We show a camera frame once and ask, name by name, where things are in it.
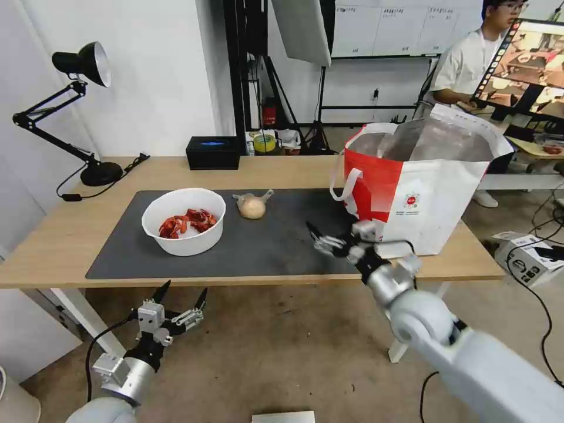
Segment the black lamp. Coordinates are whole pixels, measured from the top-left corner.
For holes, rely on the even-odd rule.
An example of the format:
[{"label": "black lamp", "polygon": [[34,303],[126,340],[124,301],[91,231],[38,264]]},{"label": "black lamp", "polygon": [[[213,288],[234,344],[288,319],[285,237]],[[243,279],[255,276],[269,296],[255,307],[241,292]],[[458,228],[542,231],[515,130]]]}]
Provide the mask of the black lamp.
[{"label": "black lamp", "polygon": [[[58,148],[78,157],[80,160],[84,160],[88,165],[80,174],[80,179],[84,185],[102,186],[118,181],[123,175],[123,170],[118,164],[110,162],[103,163],[95,158],[94,153],[61,141],[37,127],[37,122],[40,120],[86,95],[86,85],[88,85],[88,83],[80,79],[79,75],[84,75],[98,85],[104,87],[110,86],[112,83],[112,75],[102,45],[94,41],[86,44],[78,53],[56,52],[53,54],[52,60],[55,68],[66,73],[73,82],[28,110],[16,113],[12,120],[16,125],[40,136]],[[74,97],[57,106],[41,108],[70,90],[76,93]]]}]

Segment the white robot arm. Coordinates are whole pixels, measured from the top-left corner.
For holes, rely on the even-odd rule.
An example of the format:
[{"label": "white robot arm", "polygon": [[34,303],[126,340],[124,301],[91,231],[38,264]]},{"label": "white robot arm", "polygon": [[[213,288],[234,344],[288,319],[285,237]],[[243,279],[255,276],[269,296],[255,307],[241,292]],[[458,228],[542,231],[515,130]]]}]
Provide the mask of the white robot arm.
[{"label": "white robot arm", "polygon": [[308,227],[319,251],[346,257],[359,269],[396,338],[438,370],[481,421],[564,421],[564,389],[496,338],[468,327],[440,298],[414,289],[420,260],[412,254],[395,267],[383,260],[372,222],[356,223],[339,238]]},{"label": "white robot arm", "polygon": [[104,353],[92,366],[102,377],[102,389],[109,396],[87,402],[66,423],[136,423],[135,409],[143,402],[160,368],[165,348],[172,344],[175,336],[192,329],[204,319],[207,288],[194,308],[180,314],[165,310],[160,304],[169,287],[170,281],[132,313],[134,318],[131,320],[139,322],[139,343],[123,357]]},{"label": "white robot arm", "polygon": [[[319,251],[346,258],[359,269],[396,338],[438,370],[448,389],[481,421],[563,421],[561,386],[497,339],[468,327],[434,294],[414,289],[420,266],[415,255],[398,260],[396,266],[382,259],[369,221],[353,225],[351,233],[342,237],[326,237],[313,225],[308,227]],[[67,423],[136,423],[135,408],[159,369],[164,348],[173,336],[203,319],[205,291],[193,309],[169,313],[159,304],[169,285],[138,309],[139,344],[124,357],[102,354],[95,362],[93,369],[102,376],[102,388],[110,396],[87,403]]]}]

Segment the white t-shirt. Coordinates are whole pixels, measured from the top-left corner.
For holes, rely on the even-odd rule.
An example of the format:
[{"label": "white t-shirt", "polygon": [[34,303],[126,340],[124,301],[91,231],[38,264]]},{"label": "white t-shirt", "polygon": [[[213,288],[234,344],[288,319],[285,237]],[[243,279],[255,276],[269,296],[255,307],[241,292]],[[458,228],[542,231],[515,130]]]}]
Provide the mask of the white t-shirt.
[{"label": "white t-shirt", "polygon": [[460,94],[474,94],[502,41],[503,36],[497,41],[485,39],[479,29],[452,45],[441,56],[431,88],[424,100],[435,104],[432,93],[443,89]]}]

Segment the black box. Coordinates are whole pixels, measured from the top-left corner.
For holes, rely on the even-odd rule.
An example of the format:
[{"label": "black box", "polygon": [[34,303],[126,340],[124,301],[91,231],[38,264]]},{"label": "black box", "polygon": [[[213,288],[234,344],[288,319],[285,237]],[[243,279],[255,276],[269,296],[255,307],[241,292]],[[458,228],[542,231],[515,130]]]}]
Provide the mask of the black box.
[{"label": "black box", "polygon": [[190,170],[238,169],[237,137],[192,137],[186,157]]}]

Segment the shopping bag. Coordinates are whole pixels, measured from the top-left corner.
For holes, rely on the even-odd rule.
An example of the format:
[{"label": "shopping bag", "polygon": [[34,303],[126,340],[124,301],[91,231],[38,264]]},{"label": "shopping bag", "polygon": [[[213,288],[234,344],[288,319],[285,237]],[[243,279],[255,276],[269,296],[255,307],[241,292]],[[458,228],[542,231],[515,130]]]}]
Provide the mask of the shopping bag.
[{"label": "shopping bag", "polygon": [[336,194],[335,168],[333,198],[372,220],[381,241],[425,256],[441,252],[490,162],[513,149],[490,123],[436,105],[427,119],[365,125],[343,152],[346,182]]}]

